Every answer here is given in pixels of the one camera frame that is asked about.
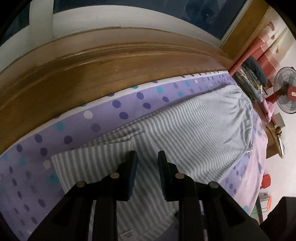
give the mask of wooden headboard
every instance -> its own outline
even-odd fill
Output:
[[[110,93],[231,66],[220,49],[154,29],[105,28],[60,38],[0,73],[0,153],[50,119]]]

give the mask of red chair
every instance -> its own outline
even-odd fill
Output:
[[[271,177],[269,174],[266,174],[263,176],[260,189],[268,188],[270,184],[271,184]]]

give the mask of window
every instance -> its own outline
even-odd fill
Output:
[[[29,25],[30,4],[28,4],[15,18],[12,24],[9,26],[4,36],[0,40],[0,46],[4,44],[9,38],[21,31],[23,28]]]
[[[123,5],[162,12],[222,39],[246,0],[54,0],[53,13],[94,5]]]

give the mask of electric fan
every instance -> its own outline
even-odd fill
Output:
[[[296,71],[293,67],[284,67],[274,79],[274,93],[266,98],[271,103],[277,102],[287,114],[296,113]]]

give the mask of polka dot bedsheet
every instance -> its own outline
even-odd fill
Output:
[[[52,155],[80,147],[140,117],[226,85],[236,85],[227,71],[152,81],[81,105],[38,127],[0,156],[0,211],[6,222],[20,240],[27,240],[64,196],[50,161]],[[255,110],[253,122],[252,139],[256,140],[264,131]],[[252,154],[246,153],[221,182],[233,198],[244,179],[248,179],[245,173],[251,157]],[[253,170],[251,175],[262,179],[263,168],[264,163],[260,171]],[[245,195],[257,196],[254,191]],[[250,206],[244,200],[241,195],[237,202],[242,207]]]

